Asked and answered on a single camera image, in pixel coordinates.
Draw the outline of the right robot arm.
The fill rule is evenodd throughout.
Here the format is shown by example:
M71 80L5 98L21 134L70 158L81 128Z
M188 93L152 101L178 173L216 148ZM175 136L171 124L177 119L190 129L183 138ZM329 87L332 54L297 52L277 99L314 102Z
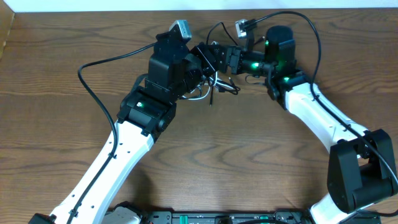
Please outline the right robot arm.
M397 194L397 171L390 136L370 131L334 106L313 78L297 68L295 40L286 26L271 27L265 49L255 52L254 21L236 23L244 47L229 48L233 74L264 77L269 96L300 119L328 151L327 194L309 210L314 223L343 223L381 218L370 206Z

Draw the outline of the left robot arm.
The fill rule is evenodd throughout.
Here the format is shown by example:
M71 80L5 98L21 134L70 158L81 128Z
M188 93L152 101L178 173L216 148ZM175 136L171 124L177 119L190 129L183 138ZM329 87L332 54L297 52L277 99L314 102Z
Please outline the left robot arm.
M190 38L171 31L156 39L148 72L122 100L117 119L108 119L108 142L69 196L30 223L102 223L129 173L174 119L177 100L224 70L226 47L200 43L189 49Z

